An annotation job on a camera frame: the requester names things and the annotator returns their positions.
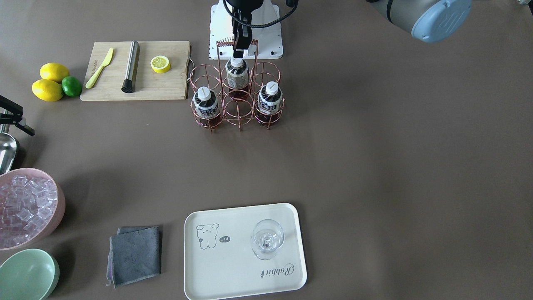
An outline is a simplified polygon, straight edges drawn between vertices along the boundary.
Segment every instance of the cartoon drawing on tray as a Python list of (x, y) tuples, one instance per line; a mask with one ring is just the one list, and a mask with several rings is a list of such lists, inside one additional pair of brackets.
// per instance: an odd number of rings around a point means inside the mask
[(200, 242), (200, 248), (215, 248), (216, 246), (216, 235), (219, 233), (219, 225), (207, 224), (207, 225), (198, 225), (196, 226), (196, 235), (198, 236), (198, 241)]

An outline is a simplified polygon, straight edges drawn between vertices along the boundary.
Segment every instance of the gray cloth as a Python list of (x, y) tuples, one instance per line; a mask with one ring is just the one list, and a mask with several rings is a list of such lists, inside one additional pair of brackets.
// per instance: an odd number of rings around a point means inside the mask
[(161, 273), (159, 227), (121, 227), (109, 238), (108, 279), (115, 288)]

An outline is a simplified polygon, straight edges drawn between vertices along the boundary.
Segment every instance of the copper wire bottle holder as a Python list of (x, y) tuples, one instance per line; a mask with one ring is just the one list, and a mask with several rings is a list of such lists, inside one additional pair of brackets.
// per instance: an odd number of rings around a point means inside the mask
[(259, 124), (270, 129), (270, 125), (277, 122), (281, 117), (281, 110), (285, 106), (285, 99), (281, 100), (278, 112), (271, 115), (267, 120), (261, 120), (262, 115), (257, 109), (256, 100), (258, 93), (263, 85), (269, 81), (278, 83), (281, 79), (281, 72), (279, 68), (271, 62), (257, 62), (257, 54), (259, 52), (259, 43), (257, 40), (252, 40), (251, 45), (256, 47), (254, 64), (249, 69), (249, 83), (246, 90), (232, 90), (226, 84), (225, 66), (221, 65), (220, 47), (233, 47), (233, 38), (226, 38), (216, 42), (217, 58), (219, 60), (219, 67), (213, 65), (203, 64), (194, 67), (189, 74), (189, 83), (196, 93), (201, 86), (206, 86), (213, 90), (214, 93), (221, 99), (221, 118), (218, 115), (211, 119), (204, 119), (196, 113), (194, 97), (191, 100), (191, 110), (195, 117), (196, 123), (204, 128), (213, 131), (222, 121), (238, 126), (239, 130), (243, 130), (243, 126), (249, 123), (252, 119), (256, 119)]

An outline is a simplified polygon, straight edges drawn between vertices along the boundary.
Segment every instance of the gray tabletop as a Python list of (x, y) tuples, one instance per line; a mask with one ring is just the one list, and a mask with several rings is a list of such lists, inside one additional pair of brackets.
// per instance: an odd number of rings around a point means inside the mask
[[(271, 130), (198, 126), (189, 100), (44, 102), (39, 69), (82, 80), (97, 41), (190, 41), (208, 60), (215, 1), (0, 1), (0, 94), (22, 105), (16, 168), (49, 173), (64, 219), (50, 299), (186, 299), (183, 224), (207, 209), (289, 202), (308, 280), (250, 299), (533, 298), (533, 17), (474, 1), (424, 44), (364, 1), (302, 1), (282, 23), (286, 108)], [(286, 11), (284, 2), (279, 3)], [(163, 228), (162, 274), (107, 287), (109, 237)], [(16, 250), (0, 252), (3, 262)]]

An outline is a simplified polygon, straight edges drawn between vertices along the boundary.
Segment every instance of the cutting board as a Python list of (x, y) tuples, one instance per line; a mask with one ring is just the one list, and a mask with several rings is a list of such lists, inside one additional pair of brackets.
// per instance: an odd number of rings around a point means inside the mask
[[(121, 90), (130, 55), (131, 41), (95, 42), (82, 94), (83, 101), (116, 100), (180, 100), (187, 98), (187, 66), (189, 64), (190, 42), (139, 42), (139, 62), (135, 79), (135, 91)], [(105, 67), (91, 89), (85, 84), (113, 48), (113, 59)], [(171, 68), (166, 73), (156, 73), (150, 66), (153, 57), (163, 55), (168, 58)]]

